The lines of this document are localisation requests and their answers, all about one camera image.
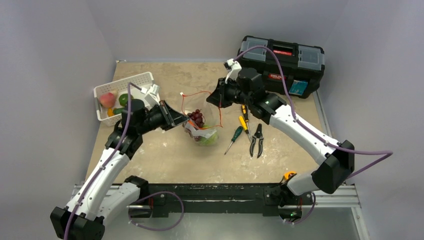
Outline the clear zip bag orange zipper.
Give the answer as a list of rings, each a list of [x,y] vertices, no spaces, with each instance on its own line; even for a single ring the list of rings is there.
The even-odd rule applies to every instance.
[[[183,124],[184,132],[199,146],[212,146],[218,142],[219,129],[222,128],[221,109],[208,103],[210,91],[202,90],[182,96],[181,112],[189,117]]]

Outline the red grape bunch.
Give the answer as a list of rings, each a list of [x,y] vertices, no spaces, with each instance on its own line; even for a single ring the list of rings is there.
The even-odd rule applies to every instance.
[[[204,118],[203,118],[203,114],[202,114],[200,109],[196,109],[193,112],[189,112],[187,115],[197,127],[199,127],[199,128],[204,127],[204,124],[205,124]]]

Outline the green cabbage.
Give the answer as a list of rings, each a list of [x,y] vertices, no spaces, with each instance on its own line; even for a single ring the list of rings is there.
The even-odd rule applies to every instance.
[[[207,134],[206,136],[201,136],[199,141],[197,142],[200,146],[211,146],[214,145],[218,141],[218,132],[215,131],[211,134]]]

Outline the green cucumber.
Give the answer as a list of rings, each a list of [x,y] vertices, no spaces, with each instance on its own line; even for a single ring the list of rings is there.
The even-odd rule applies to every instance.
[[[122,112],[123,112],[123,110],[124,110],[125,108],[124,107],[121,107],[121,108],[114,108],[113,110],[112,110],[112,113],[113,113],[113,115],[119,115],[119,114],[121,114]]]

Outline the peach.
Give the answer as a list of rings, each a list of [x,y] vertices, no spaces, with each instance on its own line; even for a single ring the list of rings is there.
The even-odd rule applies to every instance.
[[[98,101],[104,108],[112,108],[116,102],[116,93],[108,92],[98,97]]]

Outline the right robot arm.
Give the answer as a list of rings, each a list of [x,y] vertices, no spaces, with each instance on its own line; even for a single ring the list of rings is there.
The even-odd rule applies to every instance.
[[[286,101],[265,90],[260,74],[253,68],[242,69],[235,80],[220,78],[206,101],[219,108],[246,105],[254,117],[286,134],[318,164],[310,173],[297,173],[283,183],[280,196],[288,204],[307,192],[332,194],[354,171],[353,144],[348,140],[340,143],[314,126],[301,123],[302,118],[292,113]]]

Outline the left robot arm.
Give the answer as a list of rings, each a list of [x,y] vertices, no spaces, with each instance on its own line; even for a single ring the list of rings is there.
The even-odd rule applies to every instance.
[[[150,193],[147,180],[130,176],[110,196],[108,191],[119,173],[143,143],[143,135],[157,128],[170,130],[190,118],[172,109],[164,100],[151,109],[140,99],[129,100],[109,135],[102,155],[87,181],[65,207],[55,207],[50,220],[58,238],[63,240],[100,240],[106,225],[127,205],[147,204],[167,191]]]

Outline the black yellow screwdriver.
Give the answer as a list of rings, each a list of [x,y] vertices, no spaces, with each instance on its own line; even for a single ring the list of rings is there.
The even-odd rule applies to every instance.
[[[241,110],[242,110],[244,121],[247,123],[249,121],[249,113],[248,113],[247,106],[245,104],[242,104]]]

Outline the white perforated basket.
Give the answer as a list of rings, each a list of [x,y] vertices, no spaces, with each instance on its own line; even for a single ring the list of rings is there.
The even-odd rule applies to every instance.
[[[122,110],[129,98],[141,100],[151,109],[160,100],[159,91],[151,72],[99,85],[93,90],[97,119],[112,127],[122,118]]]

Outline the black pliers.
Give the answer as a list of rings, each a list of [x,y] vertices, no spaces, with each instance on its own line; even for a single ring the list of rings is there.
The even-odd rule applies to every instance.
[[[261,123],[258,124],[256,131],[254,135],[252,136],[251,143],[249,146],[249,154],[251,157],[254,156],[254,148],[256,145],[258,145],[258,153],[257,158],[259,158],[263,153],[263,143],[264,143],[264,137],[263,137],[263,126]]]

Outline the orange yellow fruit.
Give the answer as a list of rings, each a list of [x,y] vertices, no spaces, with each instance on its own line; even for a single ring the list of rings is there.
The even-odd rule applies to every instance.
[[[108,117],[112,117],[112,116],[114,116],[115,114],[114,114],[114,112],[113,112],[113,109],[112,108],[108,108],[107,109],[107,116]]]

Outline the black toolbox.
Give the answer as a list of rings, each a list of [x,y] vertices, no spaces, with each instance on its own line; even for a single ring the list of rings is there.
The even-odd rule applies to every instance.
[[[247,35],[242,39],[238,54],[255,46],[237,61],[242,68],[253,68],[262,75],[265,90],[284,95],[282,76],[277,63],[281,65],[287,92],[291,96],[308,98],[320,87],[325,72],[325,52],[319,46],[278,41]]]

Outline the yellow tape measure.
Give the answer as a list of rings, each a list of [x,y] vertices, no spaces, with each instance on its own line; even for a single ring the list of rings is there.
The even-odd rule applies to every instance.
[[[283,175],[283,180],[284,180],[284,181],[288,181],[288,180],[290,180],[292,177],[294,177],[296,174],[297,174],[297,173],[296,173],[295,171],[289,171],[289,172],[286,172],[286,173]]]

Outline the yellow handled tool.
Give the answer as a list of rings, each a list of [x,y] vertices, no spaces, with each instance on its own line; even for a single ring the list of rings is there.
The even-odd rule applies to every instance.
[[[249,141],[251,142],[252,141],[252,137],[251,137],[250,131],[248,129],[247,122],[245,121],[244,117],[241,116],[241,115],[239,116],[239,121],[240,121],[240,124],[241,124],[244,132],[247,134],[247,136],[249,138]]]

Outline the green handled screwdriver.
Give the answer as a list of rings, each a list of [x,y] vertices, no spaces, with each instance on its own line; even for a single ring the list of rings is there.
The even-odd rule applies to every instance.
[[[241,133],[243,132],[244,128],[242,126],[238,126],[237,129],[234,131],[234,134],[230,140],[230,144],[228,145],[227,149],[224,152],[224,155],[226,155],[228,153],[228,151],[230,150],[230,148],[232,147],[233,143],[237,140],[237,138],[241,135]]]

